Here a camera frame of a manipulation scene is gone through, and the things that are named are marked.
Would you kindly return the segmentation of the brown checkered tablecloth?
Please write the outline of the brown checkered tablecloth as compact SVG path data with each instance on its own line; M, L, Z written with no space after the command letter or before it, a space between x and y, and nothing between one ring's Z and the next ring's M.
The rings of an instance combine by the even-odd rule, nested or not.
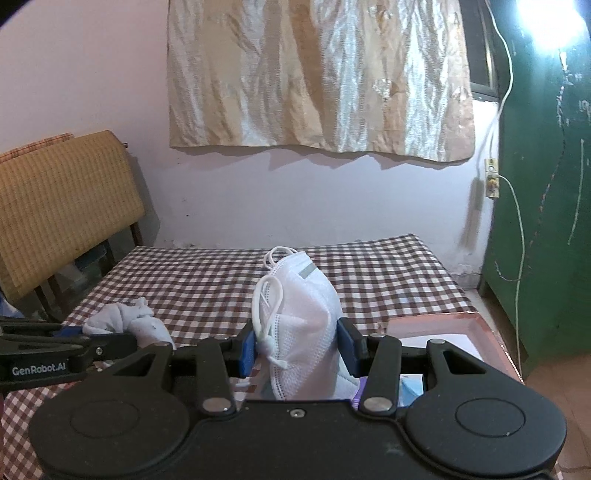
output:
M363 333L396 317L468 313L474 306L428 246L407 234L304 250ZM111 303L143 297L177 346L235 335L250 317L252 292L266 274L262 250L137 247L66 317L80 326Z

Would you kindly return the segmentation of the wall power socket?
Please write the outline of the wall power socket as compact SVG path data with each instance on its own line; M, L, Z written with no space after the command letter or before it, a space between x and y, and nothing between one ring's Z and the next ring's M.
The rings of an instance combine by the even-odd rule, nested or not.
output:
M499 162L496 158L488 158L485 164L486 196L489 199L500 198Z

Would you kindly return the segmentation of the blue surgical mask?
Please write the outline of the blue surgical mask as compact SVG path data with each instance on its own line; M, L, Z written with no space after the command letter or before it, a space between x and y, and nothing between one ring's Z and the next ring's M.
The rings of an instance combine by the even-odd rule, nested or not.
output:
M400 407L410 406L423 394L424 385L422 374L405 374L401 376L398 402Z

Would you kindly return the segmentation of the white respirator mask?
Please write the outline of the white respirator mask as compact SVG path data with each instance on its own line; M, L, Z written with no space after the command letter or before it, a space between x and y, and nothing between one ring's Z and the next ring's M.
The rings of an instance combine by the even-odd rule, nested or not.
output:
M359 380L339 354L342 305L331 281L306 252L290 247L267 251L263 266L266 274L252 295L252 327L274 399L353 399Z

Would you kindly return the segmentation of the white knitted sock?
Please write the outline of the white knitted sock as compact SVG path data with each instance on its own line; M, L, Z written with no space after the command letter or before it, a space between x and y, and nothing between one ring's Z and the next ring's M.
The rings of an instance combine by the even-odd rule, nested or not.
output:
M85 320L84 335L132 334L139 348L156 343L166 343L175 349L164 323L155 317L144 297L137 298L131 305L111 303Z

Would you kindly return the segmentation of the pink cardboard box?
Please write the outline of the pink cardboard box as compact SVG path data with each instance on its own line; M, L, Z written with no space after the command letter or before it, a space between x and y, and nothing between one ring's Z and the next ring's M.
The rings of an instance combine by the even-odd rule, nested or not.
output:
M517 381L522 378L501 338L479 313L442 313L396 317L386 333L406 347L425 348L429 340L446 340Z

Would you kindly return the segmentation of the green wooden door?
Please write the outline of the green wooden door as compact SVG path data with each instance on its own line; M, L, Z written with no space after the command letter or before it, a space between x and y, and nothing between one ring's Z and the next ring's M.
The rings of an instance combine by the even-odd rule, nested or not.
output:
M506 101L483 281L531 370L590 349L590 5L491 8Z

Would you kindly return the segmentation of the woven bamboo mat chair back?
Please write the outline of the woven bamboo mat chair back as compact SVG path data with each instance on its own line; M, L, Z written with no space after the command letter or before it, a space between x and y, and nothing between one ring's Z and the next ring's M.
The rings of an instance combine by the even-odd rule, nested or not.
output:
M1 290L16 302L145 213L127 150L110 131L1 165Z

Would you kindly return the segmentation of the beige wall curtain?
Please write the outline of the beige wall curtain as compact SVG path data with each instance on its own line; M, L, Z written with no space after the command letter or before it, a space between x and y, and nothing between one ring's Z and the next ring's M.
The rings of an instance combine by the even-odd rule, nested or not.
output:
M475 151L456 1L172 1L167 83L177 148Z

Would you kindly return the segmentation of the purple wet wipes pack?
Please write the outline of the purple wet wipes pack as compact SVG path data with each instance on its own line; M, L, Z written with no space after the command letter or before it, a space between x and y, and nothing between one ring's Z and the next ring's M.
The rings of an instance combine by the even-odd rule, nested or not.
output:
M365 390L367 384L367 377L362 377L359 379L359 388L358 390L356 390L356 394L353 396L352 399L352 405L353 408L358 409L362 396L363 396L363 390Z

